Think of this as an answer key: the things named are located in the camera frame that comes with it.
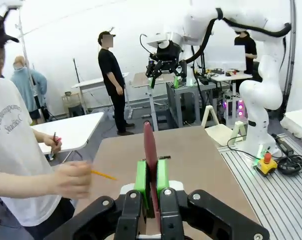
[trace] light blue hoodie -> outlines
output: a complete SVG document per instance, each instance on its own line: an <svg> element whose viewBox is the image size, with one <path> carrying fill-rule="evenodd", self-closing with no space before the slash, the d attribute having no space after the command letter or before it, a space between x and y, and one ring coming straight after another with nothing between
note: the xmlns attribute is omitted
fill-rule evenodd
<svg viewBox="0 0 302 240"><path fill-rule="evenodd" d="M35 71L33 69L31 69L30 71L34 79L34 82L37 86L37 94L39 97L40 105L44 106L45 104L44 96L47 92L47 80L38 71ZM19 70L15 70L11 80L20 91L28 111L29 112L35 111L37 109L37 106L33 96L32 86L29 80L27 68L23 67Z"/></svg>

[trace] gray workbench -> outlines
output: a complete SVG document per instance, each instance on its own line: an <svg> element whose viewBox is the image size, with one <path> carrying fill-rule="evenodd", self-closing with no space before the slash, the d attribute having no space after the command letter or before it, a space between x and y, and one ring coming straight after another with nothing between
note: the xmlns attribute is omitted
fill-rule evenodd
<svg viewBox="0 0 302 240"><path fill-rule="evenodd" d="M302 155L302 147L285 134L279 135ZM275 171L262 177L252 168L253 161L243 153L222 147L219 152L233 172L270 240L302 240L302 171L285 176Z"/></svg>
<svg viewBox="0 0 302 240"><path fill-rule="evenodd" d="M172 114L173 119L175 120L178 127L183 127L183 117L182 117L182 109L181 109L181 98L183 95L185 97L188 97L189 100L187 100L187 103L194 102L194 112L195 112L195 123L201 124L201 118L200 118L200 94L198 91L197 85L192 87L186 87L182 86L177 89L173 88L172 82L166 83L166 90L167 90L167 97L169 101L169 108L170 112ZM203 85L200 83L200 89L201 91L210 91L213 89L216 89L216 84L209 82L208 85ZM213 98L213 94L211 94L211 102L213 103L213 107L215 112L217 107L217 99Z"/></svg>

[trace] orange pencil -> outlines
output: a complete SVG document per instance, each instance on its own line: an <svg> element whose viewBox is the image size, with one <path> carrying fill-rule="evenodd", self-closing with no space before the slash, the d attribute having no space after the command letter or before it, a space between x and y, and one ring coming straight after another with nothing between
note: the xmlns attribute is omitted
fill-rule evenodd
<svg viewBox="0 0 302 240"><path fill-rule="evenodd" d="M117 180L115 177L108 176L108 175L106 175L104 173L101 173L101 172L99 173L98 171L91 170L91 173L97 174L99 176L102 176L102 177L105 177L105 178L108 178L108 179Z"/></svg>

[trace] white t-shirt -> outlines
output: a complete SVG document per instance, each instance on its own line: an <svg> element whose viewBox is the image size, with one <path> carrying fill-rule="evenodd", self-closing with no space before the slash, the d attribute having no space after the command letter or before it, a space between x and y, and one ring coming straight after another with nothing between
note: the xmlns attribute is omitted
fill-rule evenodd
<svg viewBox="0 0 302 240"><path fill-rule="evenodd" d="M20 176L50 174L23 99L10 80L0 79L0 172ZM54 212L61 197L47 195L26 199L2 197L22 226L37 226Z"/></svg>

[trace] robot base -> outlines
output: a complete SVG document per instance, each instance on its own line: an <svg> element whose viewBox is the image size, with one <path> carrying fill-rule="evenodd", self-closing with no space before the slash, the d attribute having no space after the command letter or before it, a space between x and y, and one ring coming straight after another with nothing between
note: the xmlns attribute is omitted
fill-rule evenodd
<svg viewBox="0 0 302 240"><path fill-rule="evenodd" d="M274 157L281 157L281 150L277 147L274 138L270 135L268 135L268 138L264 141L256 142L247 139L235 143L235 146L238 150L249 153L257 158L264 157L266 152L271 153Z"/></svg>

